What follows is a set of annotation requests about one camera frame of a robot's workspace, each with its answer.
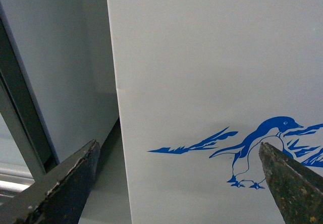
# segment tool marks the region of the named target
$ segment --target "metal frame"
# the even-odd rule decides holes
[[[0,112],[37,181],[57,163],[8,34],[0,17]]]

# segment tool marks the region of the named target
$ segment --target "dark metal jaw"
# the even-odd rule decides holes
[[[268,143],[259,156],[285,223],[323,223],[323,178]]]

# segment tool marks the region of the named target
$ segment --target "gray wall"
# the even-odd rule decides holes
[[[106,0],[0,0],[60,161],[118,118]]]

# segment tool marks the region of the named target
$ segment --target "penguin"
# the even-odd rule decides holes
[[[276,135],[270,135],[270,137],[276,137],[276,140],[280,139],[280,136],[283,132],[286,132],[290,129],[303,128],[301,125],[297,124],[295,120],[291,117],[273,117],[264,122],[262,122],[259,127],[252,133],[250,133],[240,144],[226,147],[220,149],[213,153],[209,158],[216,157],[222,154],[234,154],[234,159],[232,162],[232,177],[228,180],[228,183],[232,183],[231,186],[236,187],[245,187],[243,182],[251,182],[252,185],[250,188],[264,188],[260,183],[264,181],[255,182],[254,180],[249,180],[242,178],[240,180],[237,177],[241,177],[244,173],[247,173],[250,169],[250,152],[259,149],[261,141],[265,141],[266,134],[271,129],[278,128],[278,133]]]

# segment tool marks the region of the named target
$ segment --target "rusty metal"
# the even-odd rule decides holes
[[[0,207],[0,223],[77,224],[95,180],[95,140]]]
[[[259,156],[285,223],[323,223],[323,178],[268,143]]]

